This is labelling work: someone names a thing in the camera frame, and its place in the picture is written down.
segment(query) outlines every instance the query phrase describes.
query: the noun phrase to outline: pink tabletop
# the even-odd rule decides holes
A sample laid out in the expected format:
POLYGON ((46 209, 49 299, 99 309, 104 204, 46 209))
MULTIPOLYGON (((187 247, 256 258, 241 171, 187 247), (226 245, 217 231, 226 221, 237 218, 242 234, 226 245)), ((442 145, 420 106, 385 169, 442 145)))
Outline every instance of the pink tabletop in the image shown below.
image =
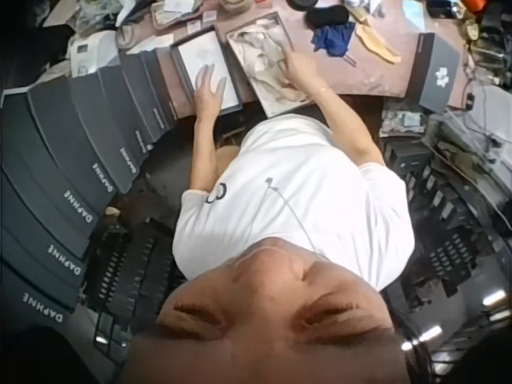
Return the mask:
MULTIPOLYGON (((292 10, 286 4, 286 0, 274 0, 273 6, 265 9, 257 8, 254 5, 248 12, 235 16, 227 13, 218 4, 218 0, 204 0, 204 2, 204 10, 218 10, 216 23, 223 38, 225 38, 226 32, 254 18, 278 12, 295 50, 312 55, 316 59, 320 73, 326 74, 326 80, 338 94, 369 94, 399 98, 405 96, 420 31, 412 22, 406 19, 401 0, 383 0, 382 4, 386 16, 383 19, 371 18, 370 24, 384 37, 387 44, 402 57, 402 61, 399 64, 385 62, 369 52, 353 35, 350 40, 348 55, 357 62, 357 68, 353 68, 342 58, 328 57, 323 50, 314 53, 313 44, 311 44, 313 31, 306 27, 303 21, 304 13, 292 10)), ((336 0, 322 0, 322 4, 325 5, 338 3, 336 0)), ((467 80, 462 65, 464 61, 464 41, 458 32, 457 22, 434 20, 426 12, 425 16, 426 31, 439 34, 461 53, 458 74, 450 97, 450 105, 462 107, 462 92, 467 80)), ((143 27, 143 33, 147 36, 155 33, 166 34, 172 31, 175 42, 186 36, 186 25, 156 32, 150 19, 147 18, 141 23, 141 26, 143 27)), ((228 46, 226 49, 229 51, 235 81, 238 84, 243 101, 251 102, 255 100, 254 92, 250 88, 242 68, 236 62, 228 46)), ((185 95, 170 58, 169 50, 159 50, 158 57, 177 117, 184 118, 194 114, 192 104, 185 95)))

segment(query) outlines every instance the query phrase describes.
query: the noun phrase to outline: light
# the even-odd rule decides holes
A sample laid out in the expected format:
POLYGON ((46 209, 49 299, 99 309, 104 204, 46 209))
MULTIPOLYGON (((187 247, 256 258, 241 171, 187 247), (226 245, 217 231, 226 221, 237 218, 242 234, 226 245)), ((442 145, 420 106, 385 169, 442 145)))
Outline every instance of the light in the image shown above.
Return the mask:
POLYGON ((434 326, 434 327, 430 328, 427 332, 423 333, 419 337, 419 341, 426 342, 428 340, 431 340, 432 338, 435 338, 436 336, 441 334, 441 332, 442 332, 442 329, 440 326, 434 326))
POLYGON ((418 340, 414 339, 412 341, 407 341, 402 344, 402 350, 408 351, 412 350, 413 346, 416 346, 420 342, 426 342, 428 340, 431 340, 432 338, 435 338, 439 334, 442 333, 442 329, 440 326, 434 326, 430 328, 428 331, 424 332, 418 340))
POLYGON ((402 344, 402 350, 412 350, 412 349, 413 349, 412 342, 404 342, 402 344))
POLYGON ((106 338, 102 336, 96 336, 96 341, 100 342, 101 344, 108 344, 109 342, 106 340, 106 338))
POLYGON ((504 318, 509 318, 512 315, 512 310, 502 310, 501 312, 497 312, 492 316, 489 316, 489 321, 497 322, 499 320, 503 320, 504 318))
POLYGON ((483 299, 483 305, 484 306, 492 306, 496 302, 499 302, 500 300, 502 300, 505 296, 506 296, 506 294, 505 294, 504 290, 497 290, 493 294, 490 294, 489 296, 486 296, 483 299))

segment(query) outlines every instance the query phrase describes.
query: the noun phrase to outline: logo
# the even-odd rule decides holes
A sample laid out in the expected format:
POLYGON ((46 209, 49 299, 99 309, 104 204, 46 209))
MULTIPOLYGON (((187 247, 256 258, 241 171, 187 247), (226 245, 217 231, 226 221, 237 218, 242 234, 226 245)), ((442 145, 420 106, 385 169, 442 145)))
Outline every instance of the logo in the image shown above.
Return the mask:
POLYGON ((63 264, 66 268, 69 268, 77 276, 79 276, 82 272, 82 268, 73 264, 71 260, 68 260, 66 256, 57 250, 57 247, 55 247, 53 244, 50 244, 46 252, 51 254, 58 262, 63 264))
POLYGON ((52 318, 56 322, 62 322, 64 320, 64 316, 60 314, 59 312, 56 312, 54 310, 51 310, 32 296, 30 296, 27 292, 23 294, 23 302, 26 303, 28 306, 31 306, 35 310, 38 310, 48 318, 52 318))
POLYGON ((105 174, 102 172, 101 168, 97 163, 93 164, 93 170, 98 176, 99 181, 102 182, 102 184, 105 186, 106 190, 108 192, 112 192, 114 188, 112 187, 108 179, 105 177, 105 174))
POLYGON ((131 173, 136 174, 137 168, 135 168, 134 164, 131 162, 130 156, 128 156, 128 153, 126 152, 126 150, 124 148, 121 148, 121 154, 125 158, 126 164, 128 164, 128 167, 130 168, 131 173))
POLYGON ((444 66, 440 67, 439 70, 435 73, 435 75, 438 78, 438 86, 444 88, 446 84, 448 84, 448 82, 450 81, 450 78, 448 77, 448 70, 444 66))
POLYGON ((144 145, 144 142, 142 141, 141 133, 138 130, 135 131, 135 136, 137 137, 138 144, 141 146, 142 152, 144 154, 147 153, 146 146, 144 145))
POLYGON ((87 212, 83 206, 80 205, 79 202, 77 202, 77 199, 74 198, 74 196, 72 195, 71 192, 69 192, 68 190, 64 193, 64 197, 66 198, 66 200, 68 202, 71 203, 71 205, 73 206, 73 208, 84 218, 84 220, 86 220, 86 222, 92 222, 93 221, 93 217, 91 214, 89 214, 89 212, 87 212))

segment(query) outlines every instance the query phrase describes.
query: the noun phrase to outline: wire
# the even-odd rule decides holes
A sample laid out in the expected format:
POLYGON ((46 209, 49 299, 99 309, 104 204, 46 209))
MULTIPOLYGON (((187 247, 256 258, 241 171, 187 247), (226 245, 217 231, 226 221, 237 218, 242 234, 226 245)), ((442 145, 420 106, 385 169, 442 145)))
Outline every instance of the wire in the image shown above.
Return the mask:
POLYGON ((435 148, 433 148, 430 144, 423 142, 427 147, 430 148, 430 150, 438 157, 440 158, 445 164, 447 164, 450 168, 452 168, 455 172, 460 174, 465 180, 467 180, 469 183, 471 183, 472 186, 476 188, 478 192, 482 196, 484 196, 489 203, 489 205, 493 208, 493 210, 496 211, 496 214, 503 220, 505 225, 509 228, 509 230, 512 230, 512 225, 509 223, 509 221, 506 219, 505 215, 502 214, 502 212, 499 210, 499 208, 496 207, 496 205, 486 196, 486 194, 483 192, 483 190, 477 185, 476 182, 471 180, 469 177, 467 177, 459 168, 457 168, 454 164, 446 160, 439 152, 436 151, 435 148))

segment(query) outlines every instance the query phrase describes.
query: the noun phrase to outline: daphne logo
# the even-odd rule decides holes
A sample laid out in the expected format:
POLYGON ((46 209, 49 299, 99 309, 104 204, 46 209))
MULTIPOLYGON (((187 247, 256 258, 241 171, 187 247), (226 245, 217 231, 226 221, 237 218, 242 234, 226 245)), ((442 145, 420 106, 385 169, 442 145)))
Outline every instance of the daphne logo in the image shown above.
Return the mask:
POLYGON ((435 75, 438 78, 438 86, 442 86, 444 88, 446 84, 450 82, 450 78, 448 77, 448 70, 444 66, 440 67, 439 70, 435 73, 435 75))

